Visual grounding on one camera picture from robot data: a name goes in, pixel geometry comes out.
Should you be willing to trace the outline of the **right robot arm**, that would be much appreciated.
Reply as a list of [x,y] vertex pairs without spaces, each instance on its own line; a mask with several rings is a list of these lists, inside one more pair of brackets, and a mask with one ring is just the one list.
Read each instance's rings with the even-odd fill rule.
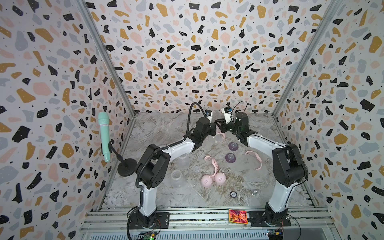
[[273,162],[275,188],[262,213],[261,221],[274,227],[288,216],[288,203],[296,187],[308,180],[308,168],[298,146],[269,140],[251,130],[246,113],[234,113],[232,108],[222,109],[224,117],[215,123],[219,129],[231,132],[243,145],[269,156]]

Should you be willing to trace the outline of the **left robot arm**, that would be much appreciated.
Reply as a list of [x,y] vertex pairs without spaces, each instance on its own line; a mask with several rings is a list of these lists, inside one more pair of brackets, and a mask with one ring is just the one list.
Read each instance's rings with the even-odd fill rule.
[[157,187],[164,180],[169,163],[182,155],[194,152],[202,146],[208,136],[215,135],[216,125],[212,118],[202,117],[198,119],[194,129],[187,131],[182,140],[163,147],[155,144],[147,147],[136,167],[135,185],[140,189],[140,203],[129,216],[129,227],[152,227],[156,222]]

